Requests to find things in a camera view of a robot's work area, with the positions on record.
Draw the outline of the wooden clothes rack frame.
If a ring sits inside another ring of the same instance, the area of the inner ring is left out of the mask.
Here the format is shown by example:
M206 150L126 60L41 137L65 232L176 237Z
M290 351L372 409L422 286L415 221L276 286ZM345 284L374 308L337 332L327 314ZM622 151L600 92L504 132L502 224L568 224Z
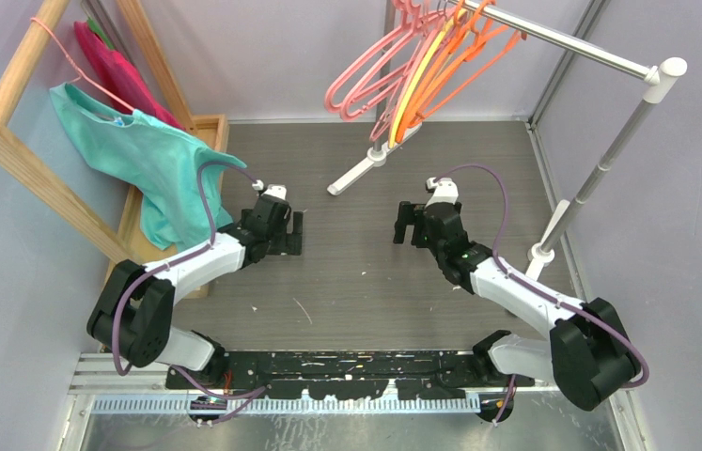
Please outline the wooden clothes rack frame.
M13 55L0 77L0 166L112 262L118 263L129 257L142 262L171 257L174 248L159 250L141 233L141 194L136 188L129 190L120 224L117 230L112 230L8 126L51 39L49 32L60 22L68 5L66 1L43 1L37 13L22 22L25 28L22 39L13 46ZM197 116L190 111L142 3L120 1L117 5L176 120L213 150L225 151L228 139L226 117Z

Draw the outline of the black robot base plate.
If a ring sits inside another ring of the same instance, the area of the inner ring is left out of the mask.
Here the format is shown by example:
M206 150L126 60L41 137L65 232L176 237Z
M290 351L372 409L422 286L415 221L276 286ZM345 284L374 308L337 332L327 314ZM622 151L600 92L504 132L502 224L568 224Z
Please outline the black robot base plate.
M194 420L246 414L463 413L498 417L509 378L469 350L232 351L214 373L169 370Z

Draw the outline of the magenta shirt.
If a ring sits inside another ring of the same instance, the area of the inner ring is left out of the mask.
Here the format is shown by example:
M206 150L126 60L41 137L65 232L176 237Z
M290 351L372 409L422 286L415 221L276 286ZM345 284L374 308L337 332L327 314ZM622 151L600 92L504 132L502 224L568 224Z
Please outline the magenta shirt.
M139 109L171 127L185 131L174 116L153 97L138 69L123 54L117 50L110 50L84 22L75 22L73 30L101 85L131 106L128 108L119 101L111 100L119 112L130 113L132 109Z

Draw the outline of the yellow wire hanger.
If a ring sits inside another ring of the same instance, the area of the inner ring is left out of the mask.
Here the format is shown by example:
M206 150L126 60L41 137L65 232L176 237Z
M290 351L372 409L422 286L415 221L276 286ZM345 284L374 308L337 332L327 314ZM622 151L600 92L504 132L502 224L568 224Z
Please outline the yellow wire hanger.
M413 58L389 127L387 146L390 150L402 143L409 129L419 128L424 121L424 118L417 114L419 97L417 86L422 80L429 62L444 45L445 35L456 25L458 20L456 14L450 17L441 16L441 19L445 20L442 26L437 25L428 33Z

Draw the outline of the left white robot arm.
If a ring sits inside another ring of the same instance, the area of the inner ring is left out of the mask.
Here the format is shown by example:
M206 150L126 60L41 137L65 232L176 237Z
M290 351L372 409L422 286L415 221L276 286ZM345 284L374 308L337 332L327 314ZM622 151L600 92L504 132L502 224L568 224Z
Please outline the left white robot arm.
M196 288L268 255L298 256L303 215L286 196L284 186L271 185L238 223L220 228L213 239L164 260L118 263L86 324L88 334L132 366L174 365L205 388L220 384L226 375L223 348L174 327L173 309Z

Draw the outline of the metal clothes rail stand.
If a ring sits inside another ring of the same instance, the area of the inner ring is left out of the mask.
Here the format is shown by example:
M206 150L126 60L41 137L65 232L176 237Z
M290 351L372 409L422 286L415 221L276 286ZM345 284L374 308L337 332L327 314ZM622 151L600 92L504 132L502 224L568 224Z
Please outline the metal clothes rail stand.
M476 59L489 41L506 32L511 34L510 37L500 53L483 65L484 70L497 62L500 57L505 56L519 41L533 37L560 47L571 54L583 56L629 74L648 86L637 107L577 194L570 201L561 200L557 203L541 239L528 250L529 264L526 275L537 280L542 270L553 262L554 249L561 242L570 224L611 170L617 157L630 142L648 113L665 98L675 82L686 73L687 63L680 57L671 57L659 66L645 66L612 54L573 35L506 12L497 7L493 1L441 1L436 7L430 8L438 9L445 13L446 17L456 14L458 20L445 35L444 45L429 62L417 86L419 93L417 114L424 118L424 121L445 105L444 101L439 101L436 97L460 66ZM359 93L358 89L378 79L374 64L380 59L378 49L381 45L383 45L382 38L358 56L329 85L323 100L323 106L327 111L339 114L345 121L355 120L368 110L375 111L373 107L366 107L366 102L363 100L365 95ZM332 195L342 194L370 169L384 165L387 156L414 135L419 128L409 129L402 143L396 145L393 150L388 148L387 141L379 148L375 148L370 142L371 146L366 157L330 184L327 188L328 192Z

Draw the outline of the teal mesh shirt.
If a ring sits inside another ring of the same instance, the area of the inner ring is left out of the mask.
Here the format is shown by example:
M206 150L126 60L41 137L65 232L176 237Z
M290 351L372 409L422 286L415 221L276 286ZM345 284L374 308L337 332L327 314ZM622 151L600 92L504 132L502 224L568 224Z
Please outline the teal mesh shirt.
M218 184L241 160L139 110L121 114L71 84L51 88L50 97L86 164L142 193L140 229L152 245L186 250L232 223Z

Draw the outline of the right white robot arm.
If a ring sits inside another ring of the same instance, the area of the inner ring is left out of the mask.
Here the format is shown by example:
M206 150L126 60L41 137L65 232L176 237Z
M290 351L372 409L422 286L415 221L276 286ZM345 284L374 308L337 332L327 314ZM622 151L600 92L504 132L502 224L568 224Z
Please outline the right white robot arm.
M400 202L393 242L404 243L411 226L412 246L429 250L448 282L503 306L540 333L530 340L498 331L479 342L473 364L480 382L494 386L508 375L551 382L590 412L617 390L646 381L647 365L612 304L581 301L527 278L469 239L460 207Z

